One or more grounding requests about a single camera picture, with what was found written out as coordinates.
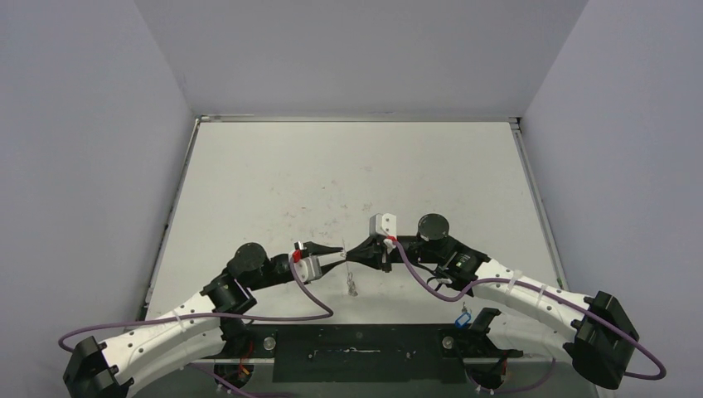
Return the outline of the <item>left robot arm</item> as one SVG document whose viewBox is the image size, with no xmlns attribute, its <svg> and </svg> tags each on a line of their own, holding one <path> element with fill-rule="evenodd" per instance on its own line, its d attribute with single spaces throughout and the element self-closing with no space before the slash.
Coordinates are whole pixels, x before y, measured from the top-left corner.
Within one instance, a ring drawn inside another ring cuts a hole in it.
<svg viewBox="0 0 703 398">
<path fill-rule="evenodd" d="M 173 310 L 101 342 L 78 342 L 63 375 L 67 390 L 72 397 L 131 397 L 191 362 L 248 354 L 255 344 L 243 317 L 256 304 L 253 292 L 319 279 L 344 257 L 342 247 L 312 242 L 270 257 L 262 245 L 246 243 L 220 274 Z"/>
</svg>

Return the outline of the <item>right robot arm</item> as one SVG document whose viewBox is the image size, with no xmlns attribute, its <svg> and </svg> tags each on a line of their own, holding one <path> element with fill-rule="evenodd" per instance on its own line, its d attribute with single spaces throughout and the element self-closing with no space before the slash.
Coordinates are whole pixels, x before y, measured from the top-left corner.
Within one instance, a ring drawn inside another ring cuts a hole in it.
<svg viewBox="0 0 703 398">
<path fill-rule="evenodd" d="M 371 218 L 370 236 L 347 252 L 351 262 L 384 268 L 421 263 L 449 281 L 464 296 L 500 303 L 551 328 L 560 339 L 555 354 L 564 354 L 587 381 L 609 390 L 619 388 L 639 335 L 621 303 L 603 291 L 590 297 L 539 284 L 449 234 L 444 216 L 420 218 L 416 235 L 395 235 L 391 214 Z"/>
</svg>

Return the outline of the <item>large metal key ring plate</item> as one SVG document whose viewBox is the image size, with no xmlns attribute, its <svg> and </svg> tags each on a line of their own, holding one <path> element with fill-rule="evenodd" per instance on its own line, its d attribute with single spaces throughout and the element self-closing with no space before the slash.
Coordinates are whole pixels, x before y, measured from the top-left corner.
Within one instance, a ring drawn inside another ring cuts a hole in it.
<svg viewBox="0 0 703 398">
<path fill-rule="evenodd" d="M 347 245 L 346 245 L 345 240 L 342 240 L 342 257 L 344 258 L 344 264 L 345 264 L 345 267 L 347 270 L 347 294 L 350 297 L 355 298 L 358 296 L 358 292 L 356 289 L 356 282 L 354 280 L 353 273 L 350 268 L 347 256 L 348 256 Z"/>
</svg>

